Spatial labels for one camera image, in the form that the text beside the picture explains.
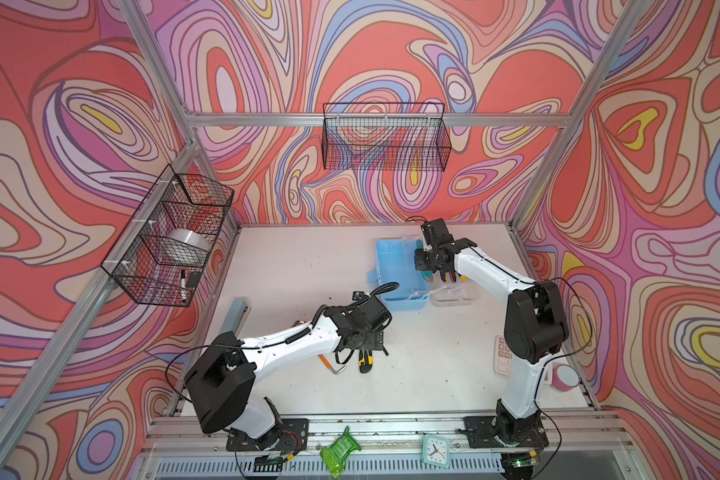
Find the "large yellow black utility knife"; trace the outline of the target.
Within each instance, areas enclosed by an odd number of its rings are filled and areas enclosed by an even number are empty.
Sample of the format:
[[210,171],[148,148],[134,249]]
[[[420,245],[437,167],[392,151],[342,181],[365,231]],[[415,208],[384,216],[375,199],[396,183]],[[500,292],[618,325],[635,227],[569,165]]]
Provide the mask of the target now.
[[361,374],[368,374],[373,367],[373,355],[371,351],[363,350],[358,353],[358,367]]

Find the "light blue plastic tool box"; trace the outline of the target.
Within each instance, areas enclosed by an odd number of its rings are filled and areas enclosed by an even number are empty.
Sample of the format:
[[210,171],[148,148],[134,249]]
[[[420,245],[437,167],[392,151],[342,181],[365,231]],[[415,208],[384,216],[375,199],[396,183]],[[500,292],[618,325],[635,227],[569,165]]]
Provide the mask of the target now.
[[435,274],[417,271],[414,266],[416,241],[413,237],[381,239],[375,242],[375,268],[368,274],[374,287],[397,282],[398,288],[381,295],[391,312],[418,311],[434,307],[467,306],[480,298],[469,281],[444,282]]

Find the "orange hex key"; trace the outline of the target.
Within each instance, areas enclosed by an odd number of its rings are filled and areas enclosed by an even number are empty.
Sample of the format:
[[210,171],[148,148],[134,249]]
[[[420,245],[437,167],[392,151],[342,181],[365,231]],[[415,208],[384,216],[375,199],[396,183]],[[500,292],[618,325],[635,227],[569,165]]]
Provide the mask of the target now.
[[319,355],[318,358],[333,375],[340,375],[347,368],[346,365],[339,365],[338,367],[334,366],[324,355]]

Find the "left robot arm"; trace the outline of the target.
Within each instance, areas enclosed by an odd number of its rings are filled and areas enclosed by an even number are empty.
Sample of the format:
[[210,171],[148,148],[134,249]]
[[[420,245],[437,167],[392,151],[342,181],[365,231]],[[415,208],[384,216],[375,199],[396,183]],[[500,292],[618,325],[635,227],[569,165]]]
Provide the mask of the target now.
[[381,295],[398,287],[389,282],[369,293],[357,291],[349,304],[322,305],[310,321],[274,334],[244,339],[232,332],[218,335],[185,376],[201,431],[212,434],[230,427],[258,440],[280,429],[276,408],[254,395],[256,385],[320,355],[382,351],[392,314]]

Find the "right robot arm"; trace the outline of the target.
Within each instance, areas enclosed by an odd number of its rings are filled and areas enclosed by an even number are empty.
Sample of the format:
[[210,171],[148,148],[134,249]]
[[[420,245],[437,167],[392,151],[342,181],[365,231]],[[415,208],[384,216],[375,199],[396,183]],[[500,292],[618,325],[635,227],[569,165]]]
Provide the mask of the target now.
[[560,289],[500,264],[470,239],[455,238],[442,219],[423,221],[421,231],[423,246],[414,253],[418,271],[438,273],[443,281],[464,276],[506,307],[503,337],[512,360],[507,388],[497,401],[495,429],[508,443],[539,425],[544,370],[569,338]]

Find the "grey blue stapler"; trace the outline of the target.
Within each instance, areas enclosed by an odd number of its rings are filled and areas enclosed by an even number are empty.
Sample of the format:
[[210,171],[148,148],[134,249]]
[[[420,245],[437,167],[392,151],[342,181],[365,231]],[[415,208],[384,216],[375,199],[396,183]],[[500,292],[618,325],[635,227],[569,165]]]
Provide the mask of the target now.
[[235,298],[220,327],[220,333],[234,333],[237,334],[243,327],[248,315],[250,313],[250,305],[248,301],[243,297]]

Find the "pink calculator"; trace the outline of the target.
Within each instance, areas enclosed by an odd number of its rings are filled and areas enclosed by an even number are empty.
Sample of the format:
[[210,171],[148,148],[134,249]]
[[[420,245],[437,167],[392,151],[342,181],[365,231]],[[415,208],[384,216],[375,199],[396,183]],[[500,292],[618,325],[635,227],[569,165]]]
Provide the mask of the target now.
[[508,347],[504,337],[498,335],[495,338],[495,355],[493,361],[494,372],[502,375],[509,376],[511,373],[512,364],[512,352]]

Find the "small teal alarm clock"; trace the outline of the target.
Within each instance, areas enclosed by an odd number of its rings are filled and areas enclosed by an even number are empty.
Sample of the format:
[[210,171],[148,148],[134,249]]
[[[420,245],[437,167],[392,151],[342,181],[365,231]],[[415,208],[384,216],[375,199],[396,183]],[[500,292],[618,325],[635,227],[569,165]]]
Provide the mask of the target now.
[[437,435],[425,435],[422,441],[421,461],[428,466],[448,469],[450,467],[450,442]]

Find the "pink tape roll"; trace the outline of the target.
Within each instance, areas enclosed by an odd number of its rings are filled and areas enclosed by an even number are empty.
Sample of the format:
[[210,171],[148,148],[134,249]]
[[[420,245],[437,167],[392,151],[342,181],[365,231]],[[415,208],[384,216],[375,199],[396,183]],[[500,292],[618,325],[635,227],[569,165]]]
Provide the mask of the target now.
[[556,364],[552,369],[551,387],[558,392],[568,392],[579,385],[577,371],[568,364]]

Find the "grey tape roll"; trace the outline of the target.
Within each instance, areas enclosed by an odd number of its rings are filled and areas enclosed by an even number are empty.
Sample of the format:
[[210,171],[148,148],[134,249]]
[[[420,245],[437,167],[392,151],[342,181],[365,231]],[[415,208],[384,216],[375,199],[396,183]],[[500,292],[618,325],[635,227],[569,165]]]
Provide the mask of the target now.
[[199,250],[208,251],[211,249],[211,245],[207,238],[204,235],[197,233],[193,230],[176,228],[168,234],[168,237],[179,243],[191,246],[193,248],[197,248]]

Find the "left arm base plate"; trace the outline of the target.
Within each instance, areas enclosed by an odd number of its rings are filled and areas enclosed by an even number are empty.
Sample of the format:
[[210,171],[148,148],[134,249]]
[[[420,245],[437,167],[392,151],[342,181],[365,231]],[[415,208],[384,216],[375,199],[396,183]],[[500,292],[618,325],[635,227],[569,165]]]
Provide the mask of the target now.
[[280,452],[298,453],[308,444],[309,420],[307,418],[286,418],[277,423],[259,439],[253,439],[242,431],[228,432],[228,452]]

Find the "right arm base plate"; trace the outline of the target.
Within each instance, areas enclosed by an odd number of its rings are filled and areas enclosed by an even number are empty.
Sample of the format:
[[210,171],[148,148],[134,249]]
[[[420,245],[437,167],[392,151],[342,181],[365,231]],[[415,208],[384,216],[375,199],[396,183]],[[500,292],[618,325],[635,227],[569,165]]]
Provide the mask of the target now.
[[463,431],[471,448],[544,450],[549,446],[540,412],[523,419],[511,415],[467,416]]

